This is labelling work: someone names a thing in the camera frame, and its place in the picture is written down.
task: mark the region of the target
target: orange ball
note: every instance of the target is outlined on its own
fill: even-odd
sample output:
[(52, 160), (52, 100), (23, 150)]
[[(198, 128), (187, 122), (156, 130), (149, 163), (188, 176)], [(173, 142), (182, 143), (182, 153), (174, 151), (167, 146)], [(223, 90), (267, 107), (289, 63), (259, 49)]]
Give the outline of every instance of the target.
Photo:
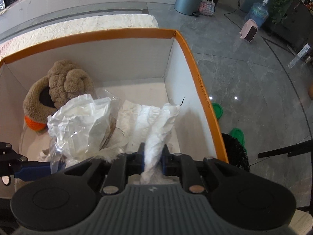
[(30, 119), (29, 117), (27, 117), (27, 116), (25, 116), (25, 122), (26, 122), (27, 126), (28, 126), (30, 129), (32, 129), (32, 130), (34, 130), (34, 131), (36, 131), (36, 132), (45, 129), (46, 126), (47, 126), (46, 124), (37, 123), (37, 122), (31, 120), (31, 119)]

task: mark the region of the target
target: gray tile floor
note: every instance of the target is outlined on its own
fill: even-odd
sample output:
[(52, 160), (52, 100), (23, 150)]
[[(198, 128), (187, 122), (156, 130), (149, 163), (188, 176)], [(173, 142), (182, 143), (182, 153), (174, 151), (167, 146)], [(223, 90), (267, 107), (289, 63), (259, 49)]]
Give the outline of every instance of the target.
[(292, 69), (293, 55), (273, 44), (284, 43), (259, 31), (251, 43), (240, 39), (241, 12), (224, 16), (228, 8), (218, 5), (212, 17), (180, 14), (173, 5), (157, 3), (106, 3), (57, 11), (25, 22), (0, 35), (0, 41), (58, 21), (91, 15), (149, 13), (160, 28), (178, 29), (198, 63), (208, 93), (224, 110), (222, 132), (234, 127), (245, 134), (251, 172), (289, 188), (297, 206), (307, 206), (311, 193), (310, 154), (258, 159), (259, 152), (311, 139), (313, 104), (307, 95), (312, 68), (303, 62)]

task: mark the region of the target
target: black circular motor housing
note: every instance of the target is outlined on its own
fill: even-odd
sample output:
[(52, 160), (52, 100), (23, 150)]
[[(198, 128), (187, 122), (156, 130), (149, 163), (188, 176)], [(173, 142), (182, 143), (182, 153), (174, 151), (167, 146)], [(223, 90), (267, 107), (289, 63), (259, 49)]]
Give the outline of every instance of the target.
[(96, 203), (96, 194), (86, 180), (55, 174), (19, 189), (11, 199), (11, 209), (22, 226), (55, 231), (84, 220)]
[(271, 230), (289, 224), (296, 201), (285, 187), (240, 171), (225, 176), (212, 192), (214, 211), (227, 222), (247, 230)]

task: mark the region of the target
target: woven basket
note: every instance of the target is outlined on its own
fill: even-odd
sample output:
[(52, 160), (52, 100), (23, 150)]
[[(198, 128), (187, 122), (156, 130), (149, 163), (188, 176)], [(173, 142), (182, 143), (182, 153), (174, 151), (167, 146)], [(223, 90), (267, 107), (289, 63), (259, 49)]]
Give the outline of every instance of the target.
[(202, 0), (199, 7), (199, 12), (205, 16), (212, 16), (214, 14), (215, 3), (210, 0)]

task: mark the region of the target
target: silver screw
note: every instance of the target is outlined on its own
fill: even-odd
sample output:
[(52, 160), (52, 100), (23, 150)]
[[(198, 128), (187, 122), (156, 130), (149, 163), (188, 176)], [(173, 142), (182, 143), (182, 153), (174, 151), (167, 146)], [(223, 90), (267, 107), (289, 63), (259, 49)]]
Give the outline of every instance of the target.
[(203, 193), (204, 187), (202, 185), (194, 184), (189, 187), (189, 191), (191, 191), (192, 193)]
[(102, 190), (105, 194), (115, 194), (118, 192), (118, 187), (114, 185), (108, 185), (104, 187)]

